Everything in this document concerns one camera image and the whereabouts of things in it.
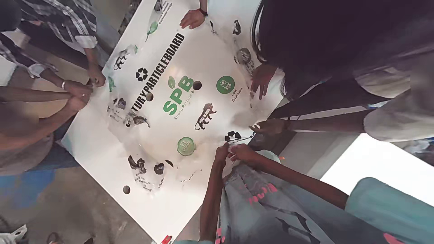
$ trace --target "concrete floor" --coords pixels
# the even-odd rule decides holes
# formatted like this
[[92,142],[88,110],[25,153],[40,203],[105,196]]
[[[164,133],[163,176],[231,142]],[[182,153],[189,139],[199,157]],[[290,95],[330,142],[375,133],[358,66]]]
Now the concrete floor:
[[27,224],[31,244],[45,243],[53,231],[66,244],[81,244],[93,235],[96,244],[151,243],[143,229],[83,168],[59,169],[53,174],[54,180],[35,199],[29,196],[33,192],[25,189],[31,188],[31,183],[40,184],[40,175],[17,178],[12,189],[1,188],[0,215],[14,229]]

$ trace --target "green circle badge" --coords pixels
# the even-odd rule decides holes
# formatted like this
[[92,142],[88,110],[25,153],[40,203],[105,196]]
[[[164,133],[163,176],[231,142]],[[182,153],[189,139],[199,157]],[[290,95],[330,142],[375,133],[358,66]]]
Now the green circle badge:
[[196,146],[190,137],[183,137],[178,141],[177,151],[181,153],[182,156],[192,155],[195,151]]
[[223,76],[217,81],[217,91],[221,94],[228,94],[235,88],[235,81],[230,76]]

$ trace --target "black watch strap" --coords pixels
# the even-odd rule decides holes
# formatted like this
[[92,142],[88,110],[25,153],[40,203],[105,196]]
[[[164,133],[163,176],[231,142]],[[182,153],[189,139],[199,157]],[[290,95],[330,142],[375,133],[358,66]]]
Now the black watch strap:
[[199,11],[206,17],[206,16],[208,16],[208,12],[206,12],[206,11],[203,11],[201,8],[199,8]]

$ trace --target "blue floor paint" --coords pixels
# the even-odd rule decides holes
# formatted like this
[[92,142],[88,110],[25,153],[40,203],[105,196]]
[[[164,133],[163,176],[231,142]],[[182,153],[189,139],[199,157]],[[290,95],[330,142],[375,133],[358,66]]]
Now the blue floor paint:
[[11,198],[11,204],[17,208],[30,208],[36,204],[39,194],[54,180],[55,172],[56,170],[42,170],[1,176],[0,194]]

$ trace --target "lion logo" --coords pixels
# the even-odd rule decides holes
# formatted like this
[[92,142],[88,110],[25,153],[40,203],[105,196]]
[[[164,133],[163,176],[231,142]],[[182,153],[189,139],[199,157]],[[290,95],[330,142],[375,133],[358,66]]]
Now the lion logo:
[[200,117],[197,119],[197,123],[194,126],[195,130],[205,130],[204,125],[208,124],[209,122],[205,121],[206,118],[208,119],[212,119],[210,117],[210,114],[213,113],[217,113],[217,111],[213,111],[213,104],[212,103],[207,103],[204,106],[204,111],[202,112],[202,114],[200,115]]

